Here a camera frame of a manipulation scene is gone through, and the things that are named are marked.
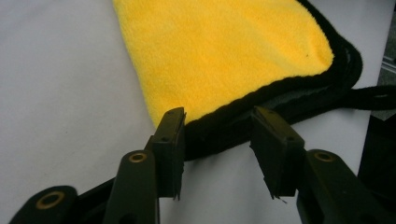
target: yellow microfiber towel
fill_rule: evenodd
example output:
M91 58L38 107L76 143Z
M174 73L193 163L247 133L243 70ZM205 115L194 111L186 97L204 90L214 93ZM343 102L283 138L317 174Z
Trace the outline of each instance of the yellow microfiber towel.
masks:
M186 123L285 77L332 64L315 18L295 0L115 0L155 125L184 106Z
M255 105L272 104L289 122L332 109L361 73L359 53L306 0L114 0L114 8L154 125L185 108L186 160L246 142Z

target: fuzzy yellow fabric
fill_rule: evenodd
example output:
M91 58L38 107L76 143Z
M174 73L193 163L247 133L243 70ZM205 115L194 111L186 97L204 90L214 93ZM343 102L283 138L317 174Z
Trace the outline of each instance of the fuzzy yellow fabric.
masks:
M296 0L114 0L157 126L184 106L186 123L286 77L326 71L333 54Z

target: metal ring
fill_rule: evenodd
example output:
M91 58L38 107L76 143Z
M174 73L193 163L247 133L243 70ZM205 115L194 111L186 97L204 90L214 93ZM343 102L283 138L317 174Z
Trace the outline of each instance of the metal ring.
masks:
M331 162L334 161L334 156L332 156L331 154L327 153L327 152L316 152L314 154L315 158L317 158L320 161L326 161L326 162Z
M131 162L141 162L145 161L148 156L145 153L138 152L129 157L129 161Z
M58 198L51 202L51 203L46 203L45 200L48 199L51 196L57 196ZM40 198L40 200L37 201L37 203L35 204L35 207L37 209L49 209L55 205L57 205L58 203L60 203L62 200L64 199L64 193L61 191L53 191L50 192L46 195L44 195L43 197Z

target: white table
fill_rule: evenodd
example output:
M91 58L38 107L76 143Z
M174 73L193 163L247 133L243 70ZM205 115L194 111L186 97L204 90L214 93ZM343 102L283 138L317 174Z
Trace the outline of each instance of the white table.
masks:
M395 0L311 0L361 52L356 87L376 84ZM369 112L335 110L293 126L306 148L357 173ZM154 133L110 0L0 2L0 223L42 189L79 193L113 177ZM162 223L298 223L271 200L248 144L186 163Z

